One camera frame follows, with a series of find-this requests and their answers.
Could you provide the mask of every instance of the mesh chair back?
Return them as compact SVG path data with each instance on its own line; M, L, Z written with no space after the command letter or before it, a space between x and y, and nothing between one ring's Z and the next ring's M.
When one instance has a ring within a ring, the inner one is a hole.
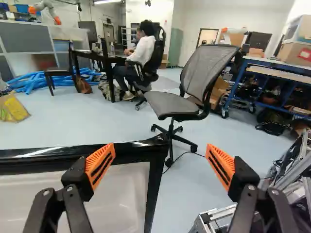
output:
M187 61L180 75L181 87L189 95L205 102L206 93L237 53L233 45L201 45Z

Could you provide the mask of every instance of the bag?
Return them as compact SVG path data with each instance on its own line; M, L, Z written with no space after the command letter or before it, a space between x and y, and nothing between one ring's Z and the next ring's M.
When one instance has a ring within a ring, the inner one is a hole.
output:
M291 118L291 114L265 108L257 115L257 122L259 124L255 128L271 135L280 136L284 133L285 129L289 128L288 123Z
M76 88L77 90L80 91L80 93L82 94L93 93L92 87L85 80L83 80L83 77L76 75L76 81L77 81Z
M122 89L119 86L114 86L115 93L115 101L121 101L121 92ZM108 81L100 81L98 84L98 89L102 91L103 96L106 100L111 101L110 90L109 90L109 82Z

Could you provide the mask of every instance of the sneaker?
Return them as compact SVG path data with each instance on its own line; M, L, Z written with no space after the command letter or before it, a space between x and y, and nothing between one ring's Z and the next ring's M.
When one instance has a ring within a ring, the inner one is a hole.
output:
M132 100L134 98L135 98L135 96L132 93L130 93L129 95L127 93L125 93L122 99L123 100Z

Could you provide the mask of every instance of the computer monitor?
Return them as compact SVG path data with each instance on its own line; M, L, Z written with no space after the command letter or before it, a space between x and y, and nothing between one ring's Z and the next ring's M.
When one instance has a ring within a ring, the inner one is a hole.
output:
M90 45L90 49L92 49L92 43L95 43L98 41L95 22L94 21L80 21L78 22L78 26L79 28L87 29L88 43Z
M113 45L115 46L115 53L116 56L118 55L124 55L124 46L123 44L117 44L117 43L113 43Z

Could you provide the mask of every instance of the laptop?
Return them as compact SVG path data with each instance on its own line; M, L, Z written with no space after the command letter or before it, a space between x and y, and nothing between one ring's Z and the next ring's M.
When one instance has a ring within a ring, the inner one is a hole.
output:
M116 54L116 56L118 56L118 57L126 56L126 55L124 55L124 46L123 46L123 44L114 43L113 45L115 46L115 54Z

